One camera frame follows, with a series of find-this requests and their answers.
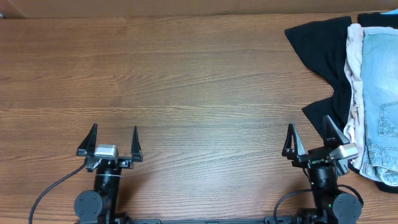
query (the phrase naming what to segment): wall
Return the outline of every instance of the wall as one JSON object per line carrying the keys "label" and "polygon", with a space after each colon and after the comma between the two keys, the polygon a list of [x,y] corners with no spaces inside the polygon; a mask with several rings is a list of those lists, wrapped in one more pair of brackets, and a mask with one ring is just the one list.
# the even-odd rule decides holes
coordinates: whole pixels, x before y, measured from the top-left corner
{"label": "wall", "polygon": [[354,12],[398,8],[397,0],[0,0],[8,18]]}

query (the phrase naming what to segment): wooden tabletop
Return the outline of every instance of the wooden tabletop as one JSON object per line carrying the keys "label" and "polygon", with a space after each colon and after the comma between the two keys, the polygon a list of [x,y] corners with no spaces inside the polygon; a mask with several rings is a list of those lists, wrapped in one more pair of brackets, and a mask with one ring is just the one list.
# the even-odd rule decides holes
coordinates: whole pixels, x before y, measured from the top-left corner
{"label": "wooden tabletop", "polygon": [[[307,149],[322,140],[301,108],[331,87],[301,63],[284,30],[344,14],[0,20],[0,223],[27,223],[50,184],[97,143],[128,154],[138,127],[144,162],[124,170],[119,211],[133,218],[263,218],[284,194],[309,188],[281,156],[294,122]],[[73,223],[94,174],[66,180],[34,223]],[[396,223],[398,195],[350,174],[358,223]],[[312,207],[286,200],[279,214]]]}

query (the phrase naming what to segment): denim pocket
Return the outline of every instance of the denim pocket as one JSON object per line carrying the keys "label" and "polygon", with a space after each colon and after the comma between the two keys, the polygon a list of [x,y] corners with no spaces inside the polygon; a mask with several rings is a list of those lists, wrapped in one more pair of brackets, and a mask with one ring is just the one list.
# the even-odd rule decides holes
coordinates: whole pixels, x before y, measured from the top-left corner
{"label": "denim pocket", "polygon": [[380,105],[379,135],[398,136],[398,101]]}

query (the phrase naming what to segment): light blue garment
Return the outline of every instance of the light blue garment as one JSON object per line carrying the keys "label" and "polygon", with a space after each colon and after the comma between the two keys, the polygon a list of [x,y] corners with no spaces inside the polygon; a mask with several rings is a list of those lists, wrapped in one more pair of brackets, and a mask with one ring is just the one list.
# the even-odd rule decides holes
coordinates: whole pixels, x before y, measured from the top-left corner
{"label": "light blue garment", "polygon": [[365,29],[361,78],[366,145],[359,172],[398,186],[398,30]]}
{"label": "light blue garment", "polygon": [[398,14],[398,9],[382,13],[382,15],[395,15],[395,14]]}

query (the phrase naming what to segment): pile of clothes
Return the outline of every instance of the pile of clothes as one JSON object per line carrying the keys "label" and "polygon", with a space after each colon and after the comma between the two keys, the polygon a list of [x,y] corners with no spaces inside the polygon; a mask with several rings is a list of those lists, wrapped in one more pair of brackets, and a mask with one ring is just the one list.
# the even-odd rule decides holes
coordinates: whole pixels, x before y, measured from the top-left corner
{"label": "pile of clothes", "polygon": [[398,193],[398,9],[316,21],[285,30],[303,64],[333,87],[333,96],[303,112],[321,136],[329,115],[355,142],[351,169]]}

